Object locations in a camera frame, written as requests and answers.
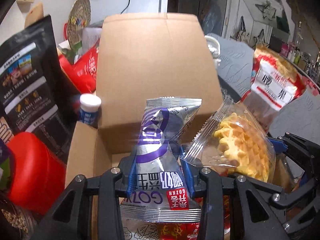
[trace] red label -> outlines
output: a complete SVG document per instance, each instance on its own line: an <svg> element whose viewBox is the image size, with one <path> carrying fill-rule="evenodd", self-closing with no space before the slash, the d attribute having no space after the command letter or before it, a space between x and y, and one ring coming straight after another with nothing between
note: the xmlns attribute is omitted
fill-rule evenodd
<svg viewBox="0 0 320 240"><path fill-rule="evenodd" d="M184 188L167 191L167 198L171 210L188 210L188 195Z"/></svg>
<svg viewBox="0 0 320 240"><path fill-rule="evenodd" d="M187 224L187 240L197 240L200 223Z"/></svg>

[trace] bottle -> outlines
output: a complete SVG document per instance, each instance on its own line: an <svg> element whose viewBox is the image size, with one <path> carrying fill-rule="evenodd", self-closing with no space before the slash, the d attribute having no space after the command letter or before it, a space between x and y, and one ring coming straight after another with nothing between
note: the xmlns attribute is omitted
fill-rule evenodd
<svg viewBox="0 0 320 240"><path fill-rule="evenodd" d="M301 24L302 22L300 21L299 22L299 28L298 28L298 31L297 31L297 36L296 36L296 45L297 45L297 48L299 47L300 45L300 41L303 40L302 36L301 36Z"/></svg>
<svg viewBox="0 0 320 240"><path fill-rule="evenodd" d="M297 48L296 56L295 56L295 58L294 58L293 63L295 63L296 65L298 65L300 58L301 58L300 49Z"/></svg>
<svg viewBox="0 0 320 240"><path fill-rule="evenodd" d="M289 55L288 55L288 60L293 62L294 61L294 57L296 55L296 44L291 42L289 44Z"/></svg>
<svg viewBox="0 0 320 240"><path fill-rule="evenodd" d="M79 121L95 127L100 106L101 99L99 97L93 94L82 94L80 96Z"/></svg>
<svg viewBox="0 0 320 240"><path fill-rule="evenodd" d="M304 71L308 76L309 76L309 72L311 70L311 67L312 67L311 61L309 60L307 66L306 66L306 69Z"/></svg>
<svg viewBox="0 0 320 240"><path fill-rule="evenodd" d="M309 70L309 74L308 75L312 80L315 80L317 72L318 72L318 68L317 68L317 66L316 66L316 64L315 64L315 62L313 60L311 62L312 62L311 63L311 68Z"/></svg>
<svg viewBox="0 0 320 240"><path fill-rule="evenodd" d="M320 51L318 53L318 57L317 57L317 60L316 60L316 65L319 66L320 65Z"/></svg>

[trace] white label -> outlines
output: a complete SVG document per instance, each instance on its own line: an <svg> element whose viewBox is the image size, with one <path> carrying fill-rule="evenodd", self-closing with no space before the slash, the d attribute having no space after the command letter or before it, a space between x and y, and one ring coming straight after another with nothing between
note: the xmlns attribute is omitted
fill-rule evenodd
<svg viewBox="0 0 320 240"><path fill-rule="evenodd" d="M160 172L160 181L162 188L176 188L183 187L182 179L175 171L163 171Z"/></svg>
<svg viewBox="0 0 320 240"><path fill-rule="evenodd" d="M5 113L8 114L15 106L23 100L27 95L32 93L38 87L43 85L46 82L45 77L41 77L38 80L34 81L30 86L28 86L25 90L23 90L19 95L17 95L4 109Z"/></svg>
<svg viewBox="0 0 320 240"><path fill-rule="evenodd" d="M287 82L275 69L260 69L251 89L259 94L269 105L279 110L293 99L292 84Z"/></svg>
<svg viewBox="0 0 320 240"><path fill-rule="evenodd" d="M27 54L28 52L32 51L36 48L36 44L33 42L28 46L24 47L22 50L18 51L14 54L11 58L9 58L0 68L0 75L9 67L12 63L14 63L17 59L21 58L23 55Z"/></svg>

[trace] open cardboard box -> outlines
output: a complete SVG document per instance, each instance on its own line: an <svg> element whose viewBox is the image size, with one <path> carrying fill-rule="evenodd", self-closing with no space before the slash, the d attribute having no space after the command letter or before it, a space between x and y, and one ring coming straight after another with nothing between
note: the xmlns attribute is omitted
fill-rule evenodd
<svg viewBox="0 0 320 240"><path fill-rule="evenodd" d="M78 174L87 178L101 175L131 152L147 99L202 98L184 134L185 143L192 141L219 108L222 95L217 72L196 16L139 13L107 17L100 39L96 94L102 100L98 129L77 123L66 186Z"/></svg>

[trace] gray cloth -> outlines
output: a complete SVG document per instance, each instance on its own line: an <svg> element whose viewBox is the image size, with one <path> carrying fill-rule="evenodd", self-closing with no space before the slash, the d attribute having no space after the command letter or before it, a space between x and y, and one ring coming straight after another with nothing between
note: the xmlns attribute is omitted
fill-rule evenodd
<svg viewBox="0 0 320 240"><path fill-rule="evenodd" d="M248 45L234 40L226 40L209 33L220 43L220 66L218 75L239 95L250 89L252 58L254 50ZM306 92L297 100L285 106L273 121L269 132L273 137L290 132L320 144L320 95L314 96L307 87Z"/></svg>

